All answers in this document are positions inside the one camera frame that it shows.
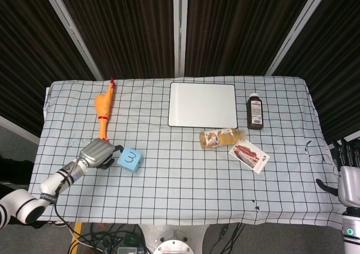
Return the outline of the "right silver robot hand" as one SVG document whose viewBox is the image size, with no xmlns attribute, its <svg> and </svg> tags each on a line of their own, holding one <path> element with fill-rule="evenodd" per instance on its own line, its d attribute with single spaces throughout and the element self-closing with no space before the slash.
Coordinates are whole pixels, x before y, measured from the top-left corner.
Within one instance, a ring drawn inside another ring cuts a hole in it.
<svg viewBox="0 0 360 254">
<path fill-rule="evenodd" d="M 341 139 L 333 143 L 338 171 L 337 188 L 327 186 L 320 179 L 317 185 L 325 192 L 338 197 L 345 207 L 359 208 L 359 147 Z"/>
</svg>

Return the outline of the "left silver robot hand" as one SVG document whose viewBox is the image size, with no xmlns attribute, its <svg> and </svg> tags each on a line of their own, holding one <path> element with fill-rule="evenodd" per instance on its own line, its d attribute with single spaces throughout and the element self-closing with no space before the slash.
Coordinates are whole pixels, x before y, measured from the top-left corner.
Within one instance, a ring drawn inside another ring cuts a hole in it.
<svg viewBox="0 0 360 254">
<path fill-rule="evenodd" d="M 114 162 L 113 153 L 116 151 L 123 152 L 124 147 L 121 145 L 112 145 L 104 139 L 94 139 L 79 153 L 79 159 L 88 168 L 108 169 Z"/>
</svg>

